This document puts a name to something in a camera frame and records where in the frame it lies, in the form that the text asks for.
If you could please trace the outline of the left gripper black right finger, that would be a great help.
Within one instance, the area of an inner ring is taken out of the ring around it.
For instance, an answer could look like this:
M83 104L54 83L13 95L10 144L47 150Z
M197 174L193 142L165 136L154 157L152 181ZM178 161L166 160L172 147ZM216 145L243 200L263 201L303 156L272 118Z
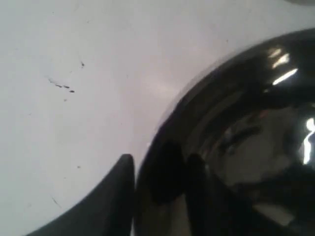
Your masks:
M268 225L249 202L229 190L206 162L187 161L186 202L194 236L266 236Z

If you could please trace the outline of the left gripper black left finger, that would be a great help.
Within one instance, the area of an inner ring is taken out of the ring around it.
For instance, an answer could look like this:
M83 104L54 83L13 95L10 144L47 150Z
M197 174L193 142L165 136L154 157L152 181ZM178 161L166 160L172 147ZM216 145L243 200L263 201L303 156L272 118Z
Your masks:
M80 203L32 236L128 236L134 207L134 160L123 154Z

